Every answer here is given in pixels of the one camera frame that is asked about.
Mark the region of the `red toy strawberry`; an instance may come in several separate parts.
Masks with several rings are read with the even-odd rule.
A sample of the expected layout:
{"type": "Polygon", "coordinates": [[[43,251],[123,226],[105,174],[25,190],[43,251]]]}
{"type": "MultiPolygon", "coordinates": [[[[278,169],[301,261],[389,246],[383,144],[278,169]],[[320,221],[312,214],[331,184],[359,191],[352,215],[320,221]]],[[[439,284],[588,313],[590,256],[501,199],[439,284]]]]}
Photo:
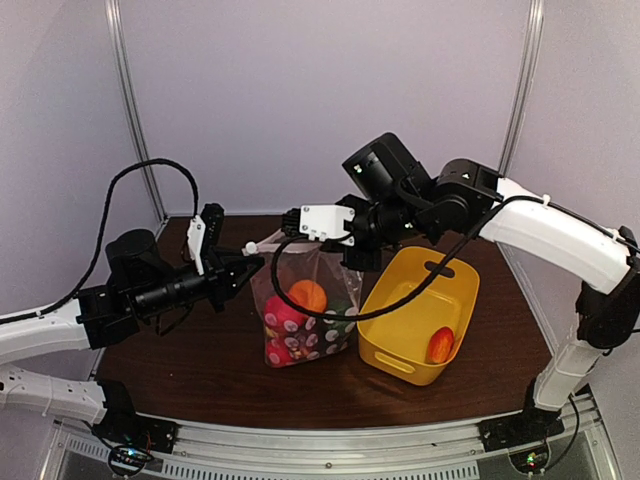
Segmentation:
{"type": "Polygon", "coordinates": [[[306,323],[307,318],[307,315],[291,308],[278,296],[270,297],[265,304],[264,324],[275,334],[295,333],[306,323]]]}

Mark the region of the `orange toy fruit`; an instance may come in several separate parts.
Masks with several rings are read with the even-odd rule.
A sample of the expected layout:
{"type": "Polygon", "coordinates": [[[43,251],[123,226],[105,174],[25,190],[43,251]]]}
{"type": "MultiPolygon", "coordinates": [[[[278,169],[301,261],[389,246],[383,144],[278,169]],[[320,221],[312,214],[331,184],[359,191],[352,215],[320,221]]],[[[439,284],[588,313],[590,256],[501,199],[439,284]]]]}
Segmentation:
{"type": "Polygon", "coordinates": [[[313,280],[300,280],[294,283],[288,296],[299,306],[315,312],[324,312],[328,305],[328,298],[324,288],[313,280]]]}

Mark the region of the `clear zip top bag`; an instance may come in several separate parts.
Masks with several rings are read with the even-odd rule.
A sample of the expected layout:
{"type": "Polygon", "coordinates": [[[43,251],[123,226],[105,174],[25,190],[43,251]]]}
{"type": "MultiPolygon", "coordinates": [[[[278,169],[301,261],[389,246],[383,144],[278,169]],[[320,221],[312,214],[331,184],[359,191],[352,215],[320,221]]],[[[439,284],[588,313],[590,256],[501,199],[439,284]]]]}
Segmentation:
{"type": "Polygon", "coordinates": [[[258,242],[248,242],[242,252],[261,257],[265,265],[250,280],[254,303],[264,333],[264,359],[272,368],[318,360],[346,350],[355,324],[328,319],[328,314],[359,313],[363,275],[344,268],[341,256],[324,252],[319,243],[300,241],[287,246],[277,262],[279,284],[299,306],[318,317],[300,313],[276,295],[270,266],[277,247],[285,240],[276,231],[258,242]]]}

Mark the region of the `green toy lime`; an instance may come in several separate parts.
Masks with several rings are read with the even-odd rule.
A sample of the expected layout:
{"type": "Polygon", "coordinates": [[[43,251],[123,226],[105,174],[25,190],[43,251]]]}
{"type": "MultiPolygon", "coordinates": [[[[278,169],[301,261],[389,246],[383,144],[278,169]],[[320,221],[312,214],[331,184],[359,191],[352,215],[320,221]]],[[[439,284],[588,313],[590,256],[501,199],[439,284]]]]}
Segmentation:
{"type": "MultiPolygon", "coordinates": [[[[337,300],[335,302],[331,302],[328,305],[326,310],[326,314],[335,314],[339,316],[355,316],[359,313],[359,308],[354,306],[351,302],[346,300],[337,300]]],[[[351,332],[355,323],[351,321],[335,321],[330,319],[323,319],[323,325],[328,330],[337,330],[339,332],[351,332]]]]}

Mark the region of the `yellow plastic basket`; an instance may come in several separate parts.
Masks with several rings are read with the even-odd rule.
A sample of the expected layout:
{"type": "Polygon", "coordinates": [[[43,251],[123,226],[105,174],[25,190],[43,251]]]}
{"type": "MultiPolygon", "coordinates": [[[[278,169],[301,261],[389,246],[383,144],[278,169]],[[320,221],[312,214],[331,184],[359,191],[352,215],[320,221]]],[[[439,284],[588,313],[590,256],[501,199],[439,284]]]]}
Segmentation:
{"type": "MultiPolygon", "coordinates": [[[[366,298],[362,313],[404,298],[426,279],[444,254],[425,247],[400,250],[366,298]]],[[[433,383],[457,355],[470,324],[480,276],[469,264],[453,259],[415,299],[389,314],[359,322],[359,355],[366,364],[417,386],[433,383]],[[449,327],[455,342],[441,364],[427,360],[431,336],[449,327]]]]}

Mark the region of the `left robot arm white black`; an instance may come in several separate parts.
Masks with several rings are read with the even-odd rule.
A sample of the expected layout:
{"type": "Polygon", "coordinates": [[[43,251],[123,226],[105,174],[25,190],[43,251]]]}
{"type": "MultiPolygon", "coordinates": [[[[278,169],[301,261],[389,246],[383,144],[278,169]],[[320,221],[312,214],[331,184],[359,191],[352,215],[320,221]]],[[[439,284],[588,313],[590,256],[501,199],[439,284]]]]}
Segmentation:
{"type": "Polygon", "coordinates": [[[16,361],[118,344],[161,315],[208,300],[223,310],[264,265],[263,258],[209,247],[180,268],[164,261],[154,234],[136,229],[106,247],[106,284],[78,291],[60,307],[1,320],[1,407],[25,409],[91,425],[108,439],[137,442],[144,424],[117,381],[72,381],[23,370],[16,361]]]}

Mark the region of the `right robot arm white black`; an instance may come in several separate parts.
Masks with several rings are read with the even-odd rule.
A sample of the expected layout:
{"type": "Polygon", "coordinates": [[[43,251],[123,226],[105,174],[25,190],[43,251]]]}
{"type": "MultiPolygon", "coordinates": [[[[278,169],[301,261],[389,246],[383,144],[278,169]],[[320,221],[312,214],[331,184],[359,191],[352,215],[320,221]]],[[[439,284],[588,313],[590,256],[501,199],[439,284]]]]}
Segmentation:
{"type": "Polygon", "coordinates": [[[498,171],[466,158],[432,177],[393,133],[360,148],[342,164],[362,193],[347,227],[356,249],[423,235],[437,243],[448,231],[525,251],[578,277],[578,321],[537,376],[530,405],[513,419],[519,440],[535,440],[605,352],[625,343],[639,317],[639,253],[627,228],[607,229],[533,194],[498,171]]]}

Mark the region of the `orange red toy mango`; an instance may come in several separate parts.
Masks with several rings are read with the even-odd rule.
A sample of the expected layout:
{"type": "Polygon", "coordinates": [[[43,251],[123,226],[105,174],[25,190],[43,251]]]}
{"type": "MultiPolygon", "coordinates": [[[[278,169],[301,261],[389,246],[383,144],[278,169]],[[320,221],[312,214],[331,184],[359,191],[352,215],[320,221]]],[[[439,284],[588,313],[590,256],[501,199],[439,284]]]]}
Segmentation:
{"type": "Polygon", "coordinates": [[[427,347],[427,360],[441,364],[448,360],[455,342],[454,332],[449,327],[438,329],[430,338],[427,347]]]}

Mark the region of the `front aluminium rail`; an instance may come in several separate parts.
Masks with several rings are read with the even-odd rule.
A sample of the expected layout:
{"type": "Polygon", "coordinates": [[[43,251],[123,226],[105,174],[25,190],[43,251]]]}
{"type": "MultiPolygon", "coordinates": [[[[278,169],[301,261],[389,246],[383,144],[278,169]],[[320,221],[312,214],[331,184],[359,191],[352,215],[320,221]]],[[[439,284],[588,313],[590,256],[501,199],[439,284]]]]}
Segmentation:
{"type": "Polygon", "coordinates": [[[173,449],[141,479],[527,479],[517,467],[543,447],[542,479],[619,479],[621,470],[593,396],[562,413],[564,432],[489,451],[479,419],[343,430],[232,427],[181,421],[173,449]]]}

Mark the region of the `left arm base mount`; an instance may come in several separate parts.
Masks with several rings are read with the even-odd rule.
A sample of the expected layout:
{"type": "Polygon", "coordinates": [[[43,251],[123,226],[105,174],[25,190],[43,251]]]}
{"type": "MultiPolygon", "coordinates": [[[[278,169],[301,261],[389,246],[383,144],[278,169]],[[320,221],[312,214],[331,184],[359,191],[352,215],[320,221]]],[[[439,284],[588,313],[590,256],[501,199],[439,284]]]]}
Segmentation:
{"type": "Polygon", "coordinates": [[[107,466],[118,477],[132,477],[174,450],[178,424],[138,413],[108,412],[99,424],[85,423],[107,450],[107,466]]]}

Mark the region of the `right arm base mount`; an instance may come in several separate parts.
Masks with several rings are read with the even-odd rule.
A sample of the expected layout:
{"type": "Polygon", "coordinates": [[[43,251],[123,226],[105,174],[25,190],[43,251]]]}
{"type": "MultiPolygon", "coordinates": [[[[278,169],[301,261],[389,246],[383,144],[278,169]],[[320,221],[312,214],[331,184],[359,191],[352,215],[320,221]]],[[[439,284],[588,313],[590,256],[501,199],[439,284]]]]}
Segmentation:
{"type": "Polygon", "coordinates": [[[506,450],[511,466],[521,474],[541,474],[550,464],[548,440],[565,431],[562,420],[554,413],[524,412],[481,421],[478,431],[484,451],[506,450]]]}

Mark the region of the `right aluminium frame post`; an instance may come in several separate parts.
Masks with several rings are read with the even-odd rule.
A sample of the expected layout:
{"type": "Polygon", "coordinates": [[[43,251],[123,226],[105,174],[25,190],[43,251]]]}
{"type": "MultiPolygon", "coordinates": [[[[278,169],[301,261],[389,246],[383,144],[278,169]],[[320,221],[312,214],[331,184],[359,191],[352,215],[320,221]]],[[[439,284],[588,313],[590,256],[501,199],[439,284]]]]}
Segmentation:
{"type": "Polygon", "coordinates": [[[531,0],[529,2],[518,80],[498,166],[499,172],[503,175],[506,175],[510,170],[524,125],[526,106],[539,61],[544,21],[545,2],[543,0],[531,0]]]}

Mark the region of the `aluminium frame post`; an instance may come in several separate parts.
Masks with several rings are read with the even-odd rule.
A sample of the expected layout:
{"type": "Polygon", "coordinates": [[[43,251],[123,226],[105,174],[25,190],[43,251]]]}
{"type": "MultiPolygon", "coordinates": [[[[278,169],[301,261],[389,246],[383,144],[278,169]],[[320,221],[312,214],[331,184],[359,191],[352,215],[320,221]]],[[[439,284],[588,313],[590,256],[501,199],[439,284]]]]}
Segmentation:
{"type": "Polygon", "coordinates": [[[529,2],[518,80],[498,166],[499,172],[503,175],[506,175],[510,170],[524,125],[526,106],[539,61],[544,21],[545,2],[543,0],[531,0],[529,2]]]}
{"type": "MultiPolygon", "coordinates": [[[[124,104],[125,119],[129,128],[137,162],[143,163],[150,159],[146,139],[136,102],[134,85],[127,54],[125,35],[122,23],[121,5],[117,0],[104,2],[107,27],[109,30],[115,66],[119,78],[120,91],[124,104]]],[[[168,216],[161,198],[158,182],[151,166],[141,169],[143,183],[149,195],[154,215],[160,223],[164,223],[168,216]]]]}

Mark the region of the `left aluminium frame post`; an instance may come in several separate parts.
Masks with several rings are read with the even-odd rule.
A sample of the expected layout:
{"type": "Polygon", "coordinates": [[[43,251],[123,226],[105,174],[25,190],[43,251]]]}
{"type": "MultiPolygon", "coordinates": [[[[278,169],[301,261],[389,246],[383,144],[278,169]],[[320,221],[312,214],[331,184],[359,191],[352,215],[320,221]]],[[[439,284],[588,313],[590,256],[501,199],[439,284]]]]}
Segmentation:
{"type": "MultiPolygon", "coordinates": [[[[119,78],[120,91],[124,104],[125,119],[129,128],[137,162],[143,163],[150,159],[146,139],[136,102],[134,85],[127,54],[125,35],[122,23],[121,5],[117,0],[104,2],[107,27],[109,30],[115,66],[119,78]]],[[[168,216],[161,198],[158,182],[151,166],[141,169],[143,183],[149,195],[154,215],[160,223],[164,223],[168,216]]]]}

